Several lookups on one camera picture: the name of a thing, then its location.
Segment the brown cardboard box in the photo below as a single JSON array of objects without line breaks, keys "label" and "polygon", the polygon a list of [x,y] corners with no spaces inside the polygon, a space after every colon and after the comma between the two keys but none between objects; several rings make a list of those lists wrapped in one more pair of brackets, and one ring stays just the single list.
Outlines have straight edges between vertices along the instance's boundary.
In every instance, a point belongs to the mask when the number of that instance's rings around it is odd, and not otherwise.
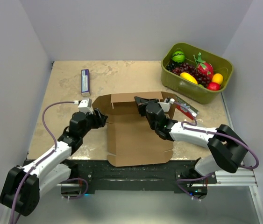
[{"label": "brown cardboard box", "polygon": [[92,106],[107,115],[107,159],[115,167],[167,163],[173,156],[173,142],[161,139],[151,130],[137,109],[134,97],[163,101],[176,98],[164,91],[107,94]]}]

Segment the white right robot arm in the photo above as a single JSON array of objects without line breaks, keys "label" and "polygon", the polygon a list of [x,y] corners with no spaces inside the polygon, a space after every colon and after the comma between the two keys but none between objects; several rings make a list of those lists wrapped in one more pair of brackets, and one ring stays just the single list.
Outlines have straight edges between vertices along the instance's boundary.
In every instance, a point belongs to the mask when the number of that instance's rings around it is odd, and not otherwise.
[{"label": "white right robot arm", "polygon": [[240,167],[247,149],[239,136],[227,125],[218,128],[202,128],[189,122],[179,122],[167,117],[176,101],[134,97],[137,109],[146,117],[150,128],[163,140],[188,142],[208,148],[211,154],[199,158],[195,164],[181,174],[181,178],[201,183],[206,176],[219,170],[235,173]]}]

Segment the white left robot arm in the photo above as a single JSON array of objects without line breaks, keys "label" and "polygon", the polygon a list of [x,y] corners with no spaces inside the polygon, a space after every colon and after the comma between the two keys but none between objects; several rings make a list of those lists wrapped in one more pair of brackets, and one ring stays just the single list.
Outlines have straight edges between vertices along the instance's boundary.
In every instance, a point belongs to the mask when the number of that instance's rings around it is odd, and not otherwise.
[{"label": "white left robot arm", "polygon": [[78,179],[78,171],[63,161],[80,148],[90,130],[104,127],[107,118],[99,109],[74,113],[56,145],[30,164],[9,170],[0,194],[0,203],[28,216],[40,198],[55,185],[63,181],[74,183]]}]

